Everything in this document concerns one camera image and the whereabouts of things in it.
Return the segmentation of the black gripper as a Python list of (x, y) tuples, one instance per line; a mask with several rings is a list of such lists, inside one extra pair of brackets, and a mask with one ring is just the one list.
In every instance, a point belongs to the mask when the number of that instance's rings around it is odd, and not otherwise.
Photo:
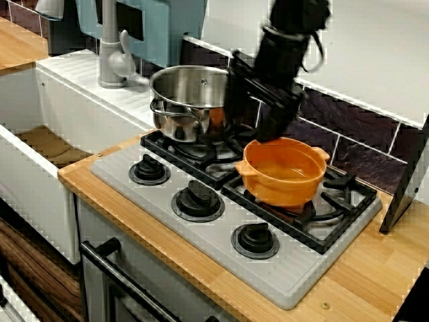
[(262, 101), (258, 141), (280, 138), (295, 121), (302, 94), (294, 90), (294, 79), (308, 42), (308, 35), (285, 34), (264, 27), (255, 58), (238, 50), (233, 52), (225, 89), (225, 117), (234, 134), (246, 131), (250, 96)]

